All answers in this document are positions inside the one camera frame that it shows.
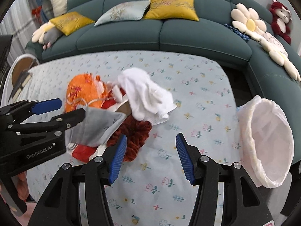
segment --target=blue gripper pad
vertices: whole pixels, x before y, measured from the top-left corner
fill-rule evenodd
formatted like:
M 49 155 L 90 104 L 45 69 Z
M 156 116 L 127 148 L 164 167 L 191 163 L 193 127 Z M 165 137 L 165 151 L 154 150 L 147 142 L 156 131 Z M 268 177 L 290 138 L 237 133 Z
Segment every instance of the blue gripper pad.
M 194 166 L 188 154 L 188 151 L 186 149 L 187 145 L 188 144 L 186 143 L 183 134 L 179 133 L 176 137 L 176 148 L 181 160 L 185 177 L 190 182 L 190 184 L 194 184 L 195 182 Z
M 55 98 L 36 103 L 36 105 L 31 108 L 31 112 L 36 115 L 40 115 L 50 111 L 58 110 L 61 108 L 61 106 L 62 101 L 59 98 Z
M 121 138 L 118 139 L 118 142 L 115 145 L 118 145 L 114 158 L 112 159 L 110 165 L 110 175 L 109 182 L 113 183 L 117 178 L 121 168 L 121 164 L 123 162 L 123 158 L 125 155 L 126 147 L 127 147 L 127 139 L 126 136 L 122 134 Z

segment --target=bed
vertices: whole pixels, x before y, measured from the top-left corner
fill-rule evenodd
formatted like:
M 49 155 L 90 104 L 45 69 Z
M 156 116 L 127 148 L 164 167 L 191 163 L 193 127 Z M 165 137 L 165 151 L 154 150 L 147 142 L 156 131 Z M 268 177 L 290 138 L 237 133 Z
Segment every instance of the bed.
M 30 69 L 32 77 L 17 101 L 60 98 L 63 101 L 60 110 L 32 116 L 26 122 L 48 121 L 63 113 L 67 85 L 74 76 L 88 72 L 108 81 L 131 67 L 145 70 L 154 82 L 171 91 L 177 108 L 167 122 L 152 127 L 137 158 L 124 162 L 118 179 L 106 187 L 113 222 L 116 226 L 187 226 L 198 186 L 191 186 L 185 178 L 175 148 L 176 134 L 182 132 L 190 145 L 218 163 L 243 162 L 235 100 L 218 63 L 200 56 L 157 51 L 78 55 Z M 65 153 L 28 171 L 28 186 L 35 201 L 66 162 L 73 166 L 83 164 Z M 83 186 L 82 225 L 88 225 Z M 215 225 L 221 224 L 222 195 L 220 184 Z

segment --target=plastic bag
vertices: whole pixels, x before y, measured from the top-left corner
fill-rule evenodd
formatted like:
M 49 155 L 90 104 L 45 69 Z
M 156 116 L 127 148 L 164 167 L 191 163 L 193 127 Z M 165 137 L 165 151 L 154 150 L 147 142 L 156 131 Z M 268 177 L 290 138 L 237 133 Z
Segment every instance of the plastic bag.
M 292 130 L 283 110 L 255 96 L 238 108 L 243 167 L 257 187 L 276 188 L 285 180 L 294 156 Z

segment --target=dark green sofa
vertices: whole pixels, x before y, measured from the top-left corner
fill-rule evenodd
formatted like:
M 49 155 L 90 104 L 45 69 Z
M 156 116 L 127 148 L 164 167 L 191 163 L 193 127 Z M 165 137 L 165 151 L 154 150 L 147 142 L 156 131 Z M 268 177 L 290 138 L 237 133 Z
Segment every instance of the dark green sofa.
M 134 0 L 68 0 L 68 10 L 96 21 L 110 8 L 126 1 Z M 112 50 L 171 51 L 204 56 L 223 66 L 239 69 L 245 74 L 254 95 L 274 100 L 285 112 L 293 130 L 295 163 L 301 160 L 301 89 L 282 67 L 270 59 L 258 42 L 245 42 L 224 26 L 225 23 L 231 24 L 230 12 L 237 3 L 254 8 L 265 21 L 267 31 L 273 34 L 271 13 L 253 0 L 195 0 L 199 22 L 142 19 L 98 27 L 91 24 L 68 37 L 61 37 L 46 51 L 41 45 L 31 42 L 26 50 L 35 53 L 42 62 Z M 282 38 L 276 37 L 301 72 L 301 58 Z

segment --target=gray plush toy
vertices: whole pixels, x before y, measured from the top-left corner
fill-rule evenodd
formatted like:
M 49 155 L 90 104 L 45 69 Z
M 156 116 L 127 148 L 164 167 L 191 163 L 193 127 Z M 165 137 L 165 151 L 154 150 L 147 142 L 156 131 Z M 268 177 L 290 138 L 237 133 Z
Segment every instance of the gray plush toy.
M 49 31 L 45 32 L 45 35 L 43 38 L 43 40 L 44 40 L 43 49 L 46 50 L 47 48 L 50 48 L 51 45 L 53 43 L 55 43 L 56 40 L 58 38 L 60 38 L 62 35 L 63 35 L 63 33 L 55 27 L 53 27 Z

